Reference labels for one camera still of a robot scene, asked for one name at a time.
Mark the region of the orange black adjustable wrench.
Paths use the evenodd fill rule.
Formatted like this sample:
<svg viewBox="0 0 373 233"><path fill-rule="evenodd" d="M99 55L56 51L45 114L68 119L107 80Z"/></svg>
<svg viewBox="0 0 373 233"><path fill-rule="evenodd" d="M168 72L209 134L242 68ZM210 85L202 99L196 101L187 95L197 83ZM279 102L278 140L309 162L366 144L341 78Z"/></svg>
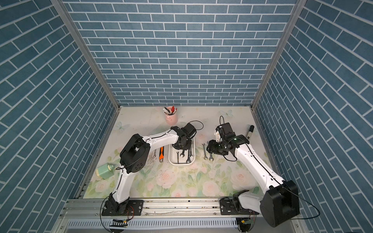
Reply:
<svg viewBox="0 0 373 233"><path fill-rule="evenodd" d="M162 163L164 160L164 147L161 147L159 150L159 162Z"/></svg>

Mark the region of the large silver combination wrench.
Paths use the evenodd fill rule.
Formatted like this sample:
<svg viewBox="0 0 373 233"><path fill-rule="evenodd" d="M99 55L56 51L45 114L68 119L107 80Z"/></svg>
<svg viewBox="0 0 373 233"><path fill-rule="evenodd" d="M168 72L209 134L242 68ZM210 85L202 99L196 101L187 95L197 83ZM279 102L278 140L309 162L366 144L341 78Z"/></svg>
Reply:
<svg viewBox="0 0 373 233"><path fill-rule="evenodd" d="M211 142L208 143L207 152L209 153L209 161L213 162L214 158L213 158L213 153L212 153L212 143Z"/></svg>

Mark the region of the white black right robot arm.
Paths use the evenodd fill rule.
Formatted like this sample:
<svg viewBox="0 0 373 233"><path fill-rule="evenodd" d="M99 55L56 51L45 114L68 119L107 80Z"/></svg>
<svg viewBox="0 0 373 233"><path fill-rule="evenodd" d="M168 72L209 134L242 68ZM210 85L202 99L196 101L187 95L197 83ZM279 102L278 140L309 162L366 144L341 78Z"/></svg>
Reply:
<svg viewBox="0 0 373 233"><path fill-rule="evenodd" d="M211 140L207 152L223 156L232 153L250 171L263 192L263 196L245 190L234 194L229 206L236 214L261 214L272 227L300 214L297 185L285 181L265 164L244 136L219 142Z"/></svg>

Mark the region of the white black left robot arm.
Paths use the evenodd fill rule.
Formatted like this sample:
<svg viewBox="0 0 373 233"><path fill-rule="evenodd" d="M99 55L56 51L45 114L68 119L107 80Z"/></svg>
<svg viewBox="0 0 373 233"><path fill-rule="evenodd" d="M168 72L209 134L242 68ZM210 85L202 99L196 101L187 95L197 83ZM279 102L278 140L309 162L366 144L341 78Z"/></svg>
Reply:
<svg viewBox="0 0 373 233"><path fill-rule="evenodd" d="M176 150L189 150L196 133L195 127L188 123L182 128L173 126L152 136L133 135L120 153L119 177L105 203L107 209L118 213L124 212L135 174L143 169L151 151L167 145L172 145Z"/></svg>

